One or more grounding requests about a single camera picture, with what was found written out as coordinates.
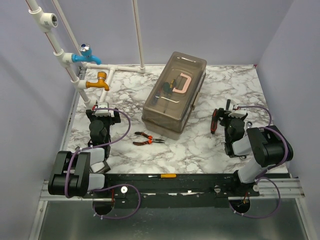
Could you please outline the blue clear tester screwdriver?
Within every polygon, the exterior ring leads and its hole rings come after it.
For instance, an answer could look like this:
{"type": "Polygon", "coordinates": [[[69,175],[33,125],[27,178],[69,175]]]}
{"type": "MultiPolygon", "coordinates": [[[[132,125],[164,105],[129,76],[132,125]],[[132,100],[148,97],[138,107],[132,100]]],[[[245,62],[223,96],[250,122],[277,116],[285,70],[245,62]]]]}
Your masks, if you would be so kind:
{"type": "Polygon", "coordinates": [[[161,97],[161,90],[157,90],[156,93],[154,94],[153,98],[152,98],[152,105],[155,106],[158,102],[158,100],[161,97]]]}

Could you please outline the green stubby screwdriver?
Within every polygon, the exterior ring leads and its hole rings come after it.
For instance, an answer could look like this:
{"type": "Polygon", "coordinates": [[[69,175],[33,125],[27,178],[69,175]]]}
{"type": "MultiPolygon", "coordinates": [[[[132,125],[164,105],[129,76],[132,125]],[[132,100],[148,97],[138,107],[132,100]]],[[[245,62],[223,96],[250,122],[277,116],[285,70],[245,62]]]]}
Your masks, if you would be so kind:
{"type": "Polygon", "coordinates": [[[162,85],[162,90],[165,94],[171,94],[173,88],[169,82],[164,82],[162,85]]]}

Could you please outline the black yellow large screwdriver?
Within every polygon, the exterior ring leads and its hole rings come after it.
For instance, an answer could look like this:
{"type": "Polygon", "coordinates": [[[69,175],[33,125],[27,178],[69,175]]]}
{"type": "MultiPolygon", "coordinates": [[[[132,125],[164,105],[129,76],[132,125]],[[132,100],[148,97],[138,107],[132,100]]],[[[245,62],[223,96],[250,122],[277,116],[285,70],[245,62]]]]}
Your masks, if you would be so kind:
{"type": "MultiPolygon", "coordinates": [[[[172,79],[172,80],[171,80],[170,82],[168,82],[168,83],[171,84],[171,86],[172,86],[173,89],[176,87],[176,80],[175,80],[175,79],[172,79]]],[[[166,97],[167,99],[170,99],[171,96],[172,96],[172,93],[171,93],[171,94],[166,94],[166,93],[164,93],[164,95],[165,95],[165,97],[166,97]]]]}

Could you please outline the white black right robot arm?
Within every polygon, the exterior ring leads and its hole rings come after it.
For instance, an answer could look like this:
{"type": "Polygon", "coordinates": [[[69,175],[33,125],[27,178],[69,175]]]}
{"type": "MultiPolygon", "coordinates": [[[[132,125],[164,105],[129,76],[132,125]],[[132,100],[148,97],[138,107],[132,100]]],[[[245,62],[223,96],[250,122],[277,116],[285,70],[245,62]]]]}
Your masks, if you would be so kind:
{"type": "Polygon", "coordinates": [[[234,106],[215,109],[210,124],[214,134],[218,125],[224,127],[224,150],[230,158],[242,158],[253,154],[253,158],[232,174],[230,191],[241,196],[253,187],[266,172],[293,159],[294,151],[280,130],[272,125],[272,115],[263,106],[234,106]],[[259,108],[268,113],[269,121],[265,127],[245,126],[248,116],[242,109],[259,108]]]}

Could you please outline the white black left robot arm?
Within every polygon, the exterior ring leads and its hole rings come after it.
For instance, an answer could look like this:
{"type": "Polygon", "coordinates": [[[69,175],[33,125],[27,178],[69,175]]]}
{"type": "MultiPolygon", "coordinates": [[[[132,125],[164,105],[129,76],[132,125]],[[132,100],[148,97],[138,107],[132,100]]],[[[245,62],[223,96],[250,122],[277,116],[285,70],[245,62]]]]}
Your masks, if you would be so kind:
{"type": "Polygon", "coordinates": [[[113,115],[108,110],[87,110],[89,136],[88,149],[77,153],[61,150],[57,153],[48,182],[50,195],[67,198],[83,197],[93,190],[99,197],[110,194],[111,185],[105,181],[104,171],[110,167],[110,127],[121,122],[119,112],[113,115]]]}

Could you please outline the beige toolbox with clear lid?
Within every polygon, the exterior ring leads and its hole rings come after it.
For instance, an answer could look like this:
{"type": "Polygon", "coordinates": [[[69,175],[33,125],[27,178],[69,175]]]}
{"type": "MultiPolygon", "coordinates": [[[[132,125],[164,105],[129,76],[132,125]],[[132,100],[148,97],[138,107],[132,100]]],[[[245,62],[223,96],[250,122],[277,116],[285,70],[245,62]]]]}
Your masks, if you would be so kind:
{"type": "Polygon", "coordinates": [[[143,105],[141,120],[147,130],[173,140],[180,138],[198,103],[206,67],[205,59],[177,51],[172,53],[143,105]],[[176,86],[167,99],[162,86],[173,79],[176,86]],[[161,97],[152,105],[158,90],[161,90],[161,97]]]}

